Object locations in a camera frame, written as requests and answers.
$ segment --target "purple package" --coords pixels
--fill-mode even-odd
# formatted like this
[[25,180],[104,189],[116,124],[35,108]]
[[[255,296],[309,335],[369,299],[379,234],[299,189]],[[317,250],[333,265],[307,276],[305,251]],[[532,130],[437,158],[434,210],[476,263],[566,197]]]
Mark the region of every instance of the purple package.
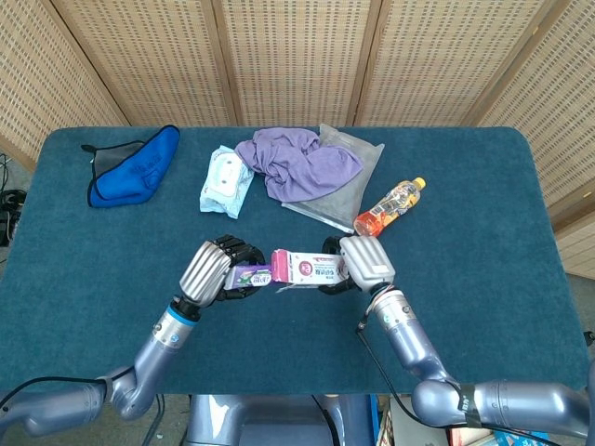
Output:
[[271,283],[271,265],[237,265],[225,277],[224,290],[266,286]]

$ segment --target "black cable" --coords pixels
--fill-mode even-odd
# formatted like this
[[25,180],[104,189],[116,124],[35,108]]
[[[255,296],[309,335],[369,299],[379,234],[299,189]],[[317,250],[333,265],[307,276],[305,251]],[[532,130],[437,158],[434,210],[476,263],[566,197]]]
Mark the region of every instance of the black cable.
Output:
[[142,441],[142,446],[149,446],[149,444],[151,444],[152,438],[155,435],[155,432],[157,432],[157,428],[161,424],[161,420],[164,419],[165,396],[163,393],[158,393],[155,395],[155,399],[157,400],[157,413],[155,414],[155,417],[149,426],[149,430],[145,434],[145,439]]
[[333,417],[323,406],[321,406],[320,402],[318,402],[314,395],[311,395],[311,397],[320,409],[320,412],[322,412],[324,420],[328,425],[328,429],[331,431],[331,437],[333,438],[333,446],[340,446],[341,442],[338,438],[337,426],[335,426],[335,421],[333,420]]
[[0,234],[0,243],[10,244],[17,222],[20,219],[20,209],[25,202],[27,192],[20,189],[6,189],[9,178],[7,156],[4,153],[0,153],[0,159],[3,159],[2,162],[0,162],[0,165],[2,165],[2,183],[0,184],[0,214],[2,217],[5,216],[7,219],[5,233]]
[[186,441],[187,435],[188,435],[188,427],[186,426],[186,429],[184,429],[184,435],[182,435],[182,438],[179,441],[178,446],[184,446],[184,441]]
[[[366,339],[366,337],[364,335],[364,331],[363,330],[356,329],[355,330],[355,333],[360,338],[360,341],[362,341],[362,344],[364,344],[365,349],[367,350],[367,352],[369,353],[370,357],[372,358],[372,361],[374,361],[374,364],[376,365],[376,367],[380,371],[380,374],[382,374],[382,378],[384,379],[385,383],[389,387],[390,393],[392,394],[392,397],[395,398],[395,400],[397,401],[397,404],[399,404],[399,407],[403,410],[403,412],[407,416],[409,416],[409,418],[411,418],[412,420],[416,421],[417,423],[420,423],[421,425],[428,426],[428,427],[436,427],[438,429],[456,429],[456,428],[459,428],[459,427],[468,427],[467,423],[460,423],[460,424],[456,424],[456,425],[447,425],[447,426],[430,426],[430,425],[424,423],[423,421],[421,421],[419,418],[417,418],[413,413],[411,413],[405,407],[405,405],[401,401],[401,398],[399,398],[399,395],[397,394],[396,389],[392,385],[392,382],[390,381],[389,376],[387,375],[386,371],[384,370],[384,367],[382,367],[382,364],[380,364],[380,361],[378,360],[378,357],[376,356],[376,354],[374,353],[374,351],[370,347],[370,344],[368,343],[368,340]],[[558,443],[556,443],[554,441],[550,441],[548,439],[541,439],[540,437],[536,437],[535,435],[532,435],[532,434],[523,432],[521,430],[512,429],[512,428],[509,428],[509,427],[502,427],[502,426],[498,426],[498,425],[489,425],[489,424],[488,425],[482,424],[482,427],[485,427],[486,429],[490,429],[490,430],[499,430],[501,432],[507,432],[509,434],[518,435],[520,437],[526,437],[528,439],[533,439],[533,440],[536,440],[536,441],[541,442],[543,445],[546,445],[546,446],[561,446],[560,444],[558,444]]]
[[508,434],[518,435],[519,437],[526,437],[528,439],[537,441],[537,445],[543,444],[546,446],[561,446],[560,444],[558,444],[554,441],[550,441],[548,439],[542,439],[536,435],[530,434],[528,432],[524,432],[522,430],[512,429],[510,427],[503,427],[503,426],[499,426],[499,425],[489,425],[489,424],[487,424],[487,425],[482,424],[482,427],[484,427],[486,429],[490,429],[490,430],[499,430],[500,432],[506,432]]
[[[121,378],[128,372],[130,372],[134,367],[130,366],[125,369],[123,372],[112,376],[110,379],[115,381],[118,378]],[[40,376],[38,378],[30,379],[29,381],[25,381],[24,383],[16,386],[12,390],[10,390],[3,398],[0,400],[0,408],[4,412],[8,412],[8,408],[6,407],[7,402],[10,401],[12,397],[14,397],[17,393],[19,393],[24,388],[36,384],[36,383],[44,383],[44,382],[61,382],[61,383],[82,383],[82,384],[103,384],[107,386],[107,382],[103,378],[96,378],[96,379],[89,379],[89,378],[72,378],[69,376]]]

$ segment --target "orange juice bottle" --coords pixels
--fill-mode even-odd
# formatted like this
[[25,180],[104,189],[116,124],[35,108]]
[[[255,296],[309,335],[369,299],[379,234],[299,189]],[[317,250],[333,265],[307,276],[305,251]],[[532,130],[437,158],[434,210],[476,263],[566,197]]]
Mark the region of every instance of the orange juice bottle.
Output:
[[402,216],[419,201],[419,192],[426,187],[424,178],[401,181],[376,206],[358,215],[353,227],[360,235],[377,237],[390,223]]

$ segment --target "table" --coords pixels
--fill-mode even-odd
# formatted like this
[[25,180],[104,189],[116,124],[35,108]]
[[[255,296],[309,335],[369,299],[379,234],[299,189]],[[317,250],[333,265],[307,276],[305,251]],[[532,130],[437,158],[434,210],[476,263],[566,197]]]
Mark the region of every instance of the table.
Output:
[[[150,201],[90,209],[90,155],[148,138],[149,127],[61,129],[46,140],[0,283],[0,388],[47,374],[93,377],[132,360],[197,247],[225,233],[259,247],[316,252],[337,230],[269,198],[262,177],[239,219],[201,214],[211,151],[254,128],[183,128]],[[347,128],[386,149],[371,207],[422,176],[420,203],[380,236],[396,283],[461,382],[559,381],[582,387],[587,352],[526,140],[510,128]],[[315,290],[216,303],[203,312],[165,393],[376,393],[387,387],[353,330],[369,297]],[[370,342],[411,391],[375,321]]]

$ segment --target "purple cloth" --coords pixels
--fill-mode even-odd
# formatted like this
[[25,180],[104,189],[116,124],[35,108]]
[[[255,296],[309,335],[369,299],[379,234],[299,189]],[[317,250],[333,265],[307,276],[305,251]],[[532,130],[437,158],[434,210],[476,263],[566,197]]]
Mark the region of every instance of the purple cloth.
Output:
[[351,181],[362,161],[339,146],[321,146],[318,135],[303,128],[265,128],[235,152],[265,175],[267,193],[284,203],[313,200]]

